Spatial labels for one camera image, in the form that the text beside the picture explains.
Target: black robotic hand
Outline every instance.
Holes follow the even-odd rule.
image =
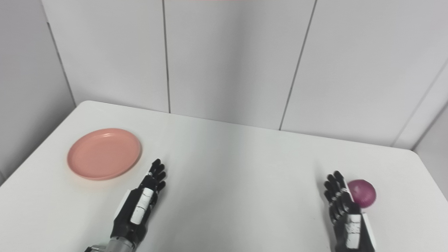
[[[152,166],[140,185],[130,191],[114,220],[111,240],[107,247],[91,246],[86,252],[133,252],[146,235],[146,223],[157,203],[159,192],[165,187],[165,165],[160,159]]]
[[[339,171],[327,176],[324,192],[336,235],[336,252],[374,252],[375,241],[366,214],[353,202],[349,187]]]

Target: pink plate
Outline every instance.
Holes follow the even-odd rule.
[[[137,137],[122,129],[102,129],[81,137],[70,148],[67,162],[79,176],[92,180],[115,178],[138,161],[141,145]]]

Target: white wall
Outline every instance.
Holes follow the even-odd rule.
[[[279,129],[313,5],[165,1],[171,112]]]
[[[0,1],[0,184],[74,109],[39,0]]]
[[[162,0],[42,0],[77,104],[168,112]]]
[[[448,108],[443,110],[414,151],[448,199]]]
[[[446,0],[318,0],[282,130],[394,145],[448,58],[446,10]]]
[[[448,100],[445,0],[43,3],[77,103],[410,149]]]

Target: white label on robot hand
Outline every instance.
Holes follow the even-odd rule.
[[[143,216],[145,215],[146,210],[148,210],[149,202],[151,201],[151,197],[154,194],[154,191],[148,188],[144,188],[140,199],[138,200],[137,206],[135,207],[134,212],[132,213],[131,222],[134,224],[140,224],[142,222]]]
[[[361,237],[361,214],[347,215],[347,223],[345,224],[347,230],[347,240],[345,246],[351,249],[359,248],[359,240]]]

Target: onion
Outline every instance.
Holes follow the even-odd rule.
[[[358,203],[361,208],[370,207],[376,199],[375,188],[364,179],[357,179],[348,183],[353,201]]]

